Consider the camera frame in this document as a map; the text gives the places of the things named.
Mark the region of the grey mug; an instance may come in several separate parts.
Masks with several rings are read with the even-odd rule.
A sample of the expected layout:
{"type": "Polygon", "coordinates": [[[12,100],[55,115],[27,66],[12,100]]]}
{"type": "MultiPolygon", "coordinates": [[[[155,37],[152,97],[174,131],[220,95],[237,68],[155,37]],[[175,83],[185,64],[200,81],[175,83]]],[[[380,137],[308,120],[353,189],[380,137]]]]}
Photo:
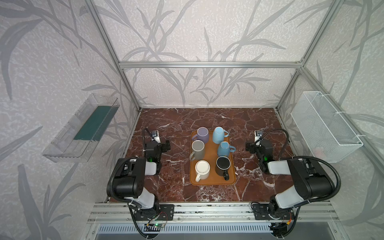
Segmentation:
{"type": "Polygon", "coordinates": [[[192,152],[190,154],[190,160],[200,161],[205,156],[205,144],[201,140],[196,140],[192,143],[192,152]]]}

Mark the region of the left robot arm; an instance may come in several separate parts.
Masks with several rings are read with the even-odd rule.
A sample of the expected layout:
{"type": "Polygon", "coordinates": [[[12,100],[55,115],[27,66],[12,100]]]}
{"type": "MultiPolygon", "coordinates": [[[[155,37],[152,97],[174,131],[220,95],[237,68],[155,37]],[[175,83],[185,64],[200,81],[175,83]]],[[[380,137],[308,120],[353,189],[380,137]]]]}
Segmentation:
{"type": "Polygon", "coordinates": [[[160,204],[158,197],[145,188],[145,177],[160,173],[162,153],[170,149],[170,141],[162,144],[153,140],[145,143],[143,157],[117,161],[107,185],[107,195],[118,202],[127,203],[135,221],[173,219],[174,205],[160,204]]]}

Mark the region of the white mug red inside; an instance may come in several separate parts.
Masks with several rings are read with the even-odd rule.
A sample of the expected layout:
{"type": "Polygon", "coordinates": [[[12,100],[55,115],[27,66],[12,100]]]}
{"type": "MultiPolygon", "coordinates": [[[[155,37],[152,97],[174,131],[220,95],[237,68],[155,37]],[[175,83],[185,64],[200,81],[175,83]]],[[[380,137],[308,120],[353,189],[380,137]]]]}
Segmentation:
{"type": "Polygon", "coordinates": [[[195,165],[196,178],[195,181],[199,182],[200,180],[205,180],[209,177],[210,174],[210,164],[205,160],[200,160],[195,165]]]}

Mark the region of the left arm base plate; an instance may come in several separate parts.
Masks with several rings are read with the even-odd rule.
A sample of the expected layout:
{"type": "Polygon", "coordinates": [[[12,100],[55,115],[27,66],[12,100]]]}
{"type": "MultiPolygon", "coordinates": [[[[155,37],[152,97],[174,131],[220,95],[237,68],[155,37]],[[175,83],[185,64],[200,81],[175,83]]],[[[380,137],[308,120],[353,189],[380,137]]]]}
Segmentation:
{"type": "Polygon", "coordinates": [[[160,204],[152,209],[133,211],[136,221],[172,221],[174,218],[175,205],[160,204]]]}

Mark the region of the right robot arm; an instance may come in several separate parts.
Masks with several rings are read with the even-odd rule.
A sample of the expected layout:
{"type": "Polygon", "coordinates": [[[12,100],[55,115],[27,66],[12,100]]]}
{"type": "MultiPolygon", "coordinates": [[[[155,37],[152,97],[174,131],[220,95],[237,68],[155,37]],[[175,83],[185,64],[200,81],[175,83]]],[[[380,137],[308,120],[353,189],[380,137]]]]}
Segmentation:
{"type": "Polygon", "coordinates": [[[293,185],[270,197],[257,213],[279,220],[294,208],[333,198],[341,189],[341,177],[328,162],[312,156],[273,159],[273,146],[268,140],[247,142],[247,152],[255,154],[262,172],[269,175],[291,176],[293,185]]]}

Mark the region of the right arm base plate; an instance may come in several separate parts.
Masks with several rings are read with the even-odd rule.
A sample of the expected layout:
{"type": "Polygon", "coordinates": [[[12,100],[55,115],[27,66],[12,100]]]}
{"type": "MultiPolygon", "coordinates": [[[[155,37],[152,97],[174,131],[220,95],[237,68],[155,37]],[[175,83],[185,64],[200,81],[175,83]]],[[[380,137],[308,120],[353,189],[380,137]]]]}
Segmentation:
{"type": "Polygon", "coordinates": [[[293,209],[281,209],[277,204],[251,203],[251,210],[256,220],[288,221],[295,217],[293,209]]]}

